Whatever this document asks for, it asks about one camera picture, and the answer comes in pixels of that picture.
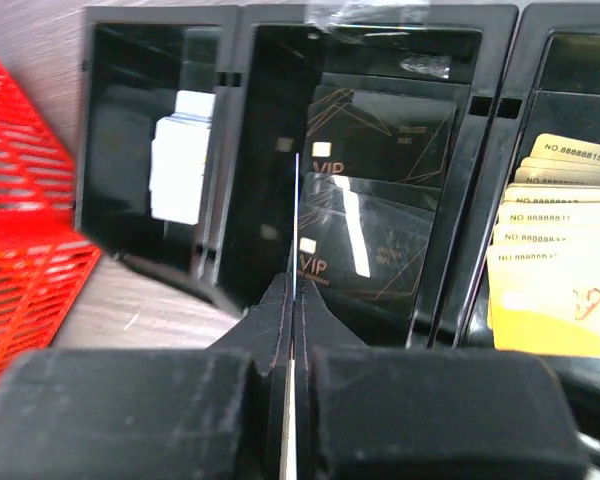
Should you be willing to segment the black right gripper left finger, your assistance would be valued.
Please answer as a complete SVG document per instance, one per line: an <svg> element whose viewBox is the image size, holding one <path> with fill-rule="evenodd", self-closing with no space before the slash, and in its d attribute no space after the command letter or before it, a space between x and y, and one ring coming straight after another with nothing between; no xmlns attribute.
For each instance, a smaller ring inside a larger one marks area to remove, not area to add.
<svg viewBox="0 0 600 480"><path fill-rule="evenodd" d="M0 380L0 479L280 479L293 285L204 349L47 349Z"/></svg>

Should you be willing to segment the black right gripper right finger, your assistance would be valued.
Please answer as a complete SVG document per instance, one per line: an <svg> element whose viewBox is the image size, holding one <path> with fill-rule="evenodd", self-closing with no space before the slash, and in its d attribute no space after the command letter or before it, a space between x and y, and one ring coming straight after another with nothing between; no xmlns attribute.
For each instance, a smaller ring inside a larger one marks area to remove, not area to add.
<svg viewBox="0 0 600 480"><path fill-rule="evenodd" d="M301 479L582 479L588 456L557 375L482 349L370 347L297 285Z"/></svg>

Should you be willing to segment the dark credit card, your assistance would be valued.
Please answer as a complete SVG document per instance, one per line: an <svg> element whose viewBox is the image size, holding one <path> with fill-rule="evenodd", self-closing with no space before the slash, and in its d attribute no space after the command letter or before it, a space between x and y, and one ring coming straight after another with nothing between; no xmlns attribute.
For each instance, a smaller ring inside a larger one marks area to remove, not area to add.
<svg viewBox="0 0 600 480"><path fill-rule="evenodd" d="M418 290L439 191L309 173L297 225L297 273L341 298L396 311Z"/></svg>
<svg viewBox="0 0 600 480"><path fill-rule="evenodd" d="M296 407L295 407L295 305L297 297L297 265L298 265L298 217L300 198L300 153L294 159L294 195L293 195L293 230L289 258L291 275L291 340L289 361L286 372L285 404L283 416L283 431L281 441L280 478L282 480L296 479Z"/></svg>

